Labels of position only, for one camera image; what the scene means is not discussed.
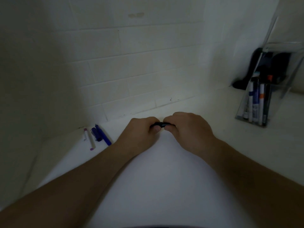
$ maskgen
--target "left hand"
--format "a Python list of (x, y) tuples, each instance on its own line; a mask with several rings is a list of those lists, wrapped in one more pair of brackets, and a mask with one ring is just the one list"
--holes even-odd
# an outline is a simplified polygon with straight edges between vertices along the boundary
[(150, 148), (157, 139), (156, 134), (162, 129), (152, 124), (159, 122), (155, 117), (132, 118), (114, 145), (119, 150), (127, 150), (133, 157)]

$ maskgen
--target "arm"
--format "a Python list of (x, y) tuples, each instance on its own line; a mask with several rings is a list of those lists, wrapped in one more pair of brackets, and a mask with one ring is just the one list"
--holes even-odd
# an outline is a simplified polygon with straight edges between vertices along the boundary
[(113, 145), (1, 211), (0, 227), (81, 226), (116, 173), (156, 141), (155, 122), (132, 119)]
[(166, 126), (180, 145), (201, 157), (261, 227), (304, 227), (304, 187), (252, 161), (217, 139), (199, 115), (176, 112)]

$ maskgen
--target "hand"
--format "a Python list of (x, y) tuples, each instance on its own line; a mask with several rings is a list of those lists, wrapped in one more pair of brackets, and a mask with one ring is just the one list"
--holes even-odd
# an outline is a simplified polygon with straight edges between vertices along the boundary
[(121, 150), (127, 149), (133, 157), (144, 152), (154, 144), (157, 139), (156, 134), (162, 129), (160, 126), (150, 128), (155, 122), (159, 122), (155, 117), (132, 118), (115, 145)]
[(209, 149), (216, 140), (208, 122), (199, 115), (175, 112), (164, 118), (164, 122), (175, 125), (165, 126), (165, 130), (173, 134), (181, 147), (195, 155)]

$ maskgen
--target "forearm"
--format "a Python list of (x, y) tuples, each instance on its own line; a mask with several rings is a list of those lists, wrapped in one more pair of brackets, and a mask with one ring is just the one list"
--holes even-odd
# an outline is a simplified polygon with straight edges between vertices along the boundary
[(113, 144), (0, 213), (0, 227), (76, 227), (83, 224), (116, 173), (133, 157)]
[(202, 157), (259, 225), (304, 227), (304, 187), (245, 157), (218, 139)]

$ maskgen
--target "finger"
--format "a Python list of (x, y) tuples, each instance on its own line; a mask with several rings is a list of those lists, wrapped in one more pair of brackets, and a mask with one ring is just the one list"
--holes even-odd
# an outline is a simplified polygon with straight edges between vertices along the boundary
[(185, 112), (175, 112), (174, 114), (173, 114), (173, 116), (183, 116), (183, 115), (186, 115), (186, 114), (188, 114), (188, 113), (185, 113)]
[(180, 119), (179, 119), (178, 116), (176, 116), (176, 115), (171, 115), (171, 116), (165, 117), (165, 118), (163, 119), (163, 122), (169, 122), (169, 123), (171, 123), (171, 124), (173, 124), (173, 125), (176, 125), (176, 124), (178, 124), (178, 121), (179, 121), (179, 120), (180, 120)]
[(178, 136), (178, 129), (175, 126), (167, 125), (165, 130), (169, 131), (175, 138)]
[(145, 118), (146, 122), (150, 125), (154, 124), (155, 122), (159, 122), (159, 120), (156, 117), (148, 117)]
[(158, 132), (160, 132), (161, 131), (161, 127), (160, 126), (153, 126), (152, 128), (150, 128), (150, 130), (149, 130), (149, 132), (151, 133), (151, 134), (157, 134)]

